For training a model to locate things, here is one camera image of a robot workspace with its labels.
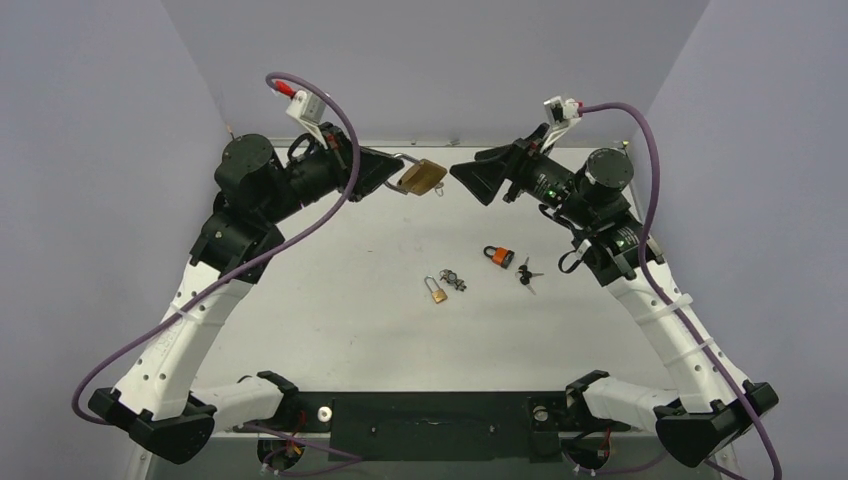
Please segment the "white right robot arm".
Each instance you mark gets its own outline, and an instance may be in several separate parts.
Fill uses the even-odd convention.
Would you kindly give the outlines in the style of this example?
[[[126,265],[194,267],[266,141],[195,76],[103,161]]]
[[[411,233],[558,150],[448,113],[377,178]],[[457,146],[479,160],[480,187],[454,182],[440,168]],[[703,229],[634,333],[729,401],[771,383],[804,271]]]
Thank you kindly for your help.
[[[607,422],[655,434],[679,463],[696,467],[739,438],[778,402],[767,383],[751,381],[716,345],[681,292],[658,244],[624,194],[634,168],[612,148],[590,153],[577,170],[519,139],[478,152],[450,168],[480,203],[521,194],[568,229],[578,265],[628,312],[666,369],[669,390],[639,386],[593,371],[566,388],[564,413],[578,427]]]

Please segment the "small black keys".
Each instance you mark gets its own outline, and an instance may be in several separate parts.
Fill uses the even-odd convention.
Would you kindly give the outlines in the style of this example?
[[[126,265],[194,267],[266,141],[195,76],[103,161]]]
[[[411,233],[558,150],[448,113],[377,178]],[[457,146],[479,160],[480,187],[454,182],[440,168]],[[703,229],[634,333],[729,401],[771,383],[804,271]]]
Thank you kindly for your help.
[[[455,290],[463,292],[466,290],[467,285],[463,279],[461,279],[456,272],[450,269],[443,269],[440,271],[440,279],[452,286]]]

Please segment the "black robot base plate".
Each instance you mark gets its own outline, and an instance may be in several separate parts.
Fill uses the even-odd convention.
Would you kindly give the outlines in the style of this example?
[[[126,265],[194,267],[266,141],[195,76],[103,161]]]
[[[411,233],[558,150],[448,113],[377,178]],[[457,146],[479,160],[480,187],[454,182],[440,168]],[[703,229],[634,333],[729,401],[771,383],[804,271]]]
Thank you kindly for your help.
[[[549,462],[569,437],[627,428],[569,413],[561,390],[300,392],[258,424],[300,438],[326,434],[333,461]]]

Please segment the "orange round padlock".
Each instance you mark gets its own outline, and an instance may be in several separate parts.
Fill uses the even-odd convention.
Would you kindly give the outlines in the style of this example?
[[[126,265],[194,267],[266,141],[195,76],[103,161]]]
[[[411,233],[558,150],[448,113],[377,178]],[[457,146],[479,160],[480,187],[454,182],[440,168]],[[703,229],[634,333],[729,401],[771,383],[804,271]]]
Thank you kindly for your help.
[[[505,247],[486,246],[483,255],[502,269],[508,269],[514,259],[515,252]]]

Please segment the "black headed key bunch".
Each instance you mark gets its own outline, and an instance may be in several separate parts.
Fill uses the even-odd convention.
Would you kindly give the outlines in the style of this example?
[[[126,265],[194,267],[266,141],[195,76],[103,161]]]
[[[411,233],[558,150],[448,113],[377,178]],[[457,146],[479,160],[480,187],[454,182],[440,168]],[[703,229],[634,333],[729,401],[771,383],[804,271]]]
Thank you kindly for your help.
[[[530,293],[536,295],[537,292],[532,286],[532,281],[536,277],[544,276],[544,273],[532,271],[529,266],[529,261],[530,257],[527,256],[525,260],[517,267],[515,276],[521,285],[526,287]]]

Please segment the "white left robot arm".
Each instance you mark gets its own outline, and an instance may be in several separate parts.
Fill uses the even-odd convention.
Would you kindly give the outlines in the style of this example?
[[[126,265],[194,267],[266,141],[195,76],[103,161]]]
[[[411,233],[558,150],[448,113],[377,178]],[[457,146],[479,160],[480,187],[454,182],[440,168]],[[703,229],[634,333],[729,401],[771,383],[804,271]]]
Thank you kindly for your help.
[[[96,390],[89,408],[148,452],[175,464],[195,457],[210,437],[253,421],[291,427],[297,388],[262,371],[216,388],[194,387],[196,374],[238,303],[266,269],[265,254],[284,243],[279,223],[332,192],[357,202],[402,170],[403,160],[355,147],[324,123],[299,136],[286,160],[271,141],[245,134],[224,148],[219,191],[183,279],[156,333],[131,369]]]

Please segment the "small brass padlock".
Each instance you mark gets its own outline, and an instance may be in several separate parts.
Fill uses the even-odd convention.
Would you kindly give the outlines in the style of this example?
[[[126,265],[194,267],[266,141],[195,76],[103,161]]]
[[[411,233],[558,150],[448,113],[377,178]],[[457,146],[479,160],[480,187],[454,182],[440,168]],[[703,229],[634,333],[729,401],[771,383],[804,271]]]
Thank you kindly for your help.
[[[433,276],[425,276],[424,284],[427,287],[433,301],[436,304],[440,304],[448,299],[448,295],[445,290],[440,286],[438,280]]]

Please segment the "large brass padlock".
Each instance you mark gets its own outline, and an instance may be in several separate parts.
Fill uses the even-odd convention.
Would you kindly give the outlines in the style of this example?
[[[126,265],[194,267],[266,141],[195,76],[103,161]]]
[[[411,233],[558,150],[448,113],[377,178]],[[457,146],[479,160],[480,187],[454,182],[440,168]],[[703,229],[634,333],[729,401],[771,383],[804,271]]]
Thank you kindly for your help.
[[[448,169],[427,159],[417,159],[405,153],[395,153],[393,158],[411,163],[400,179],[394,183],[387,180],[384,186],[401,195],[423,196],[434,192],[438,197],[444,195],[444,177]]]

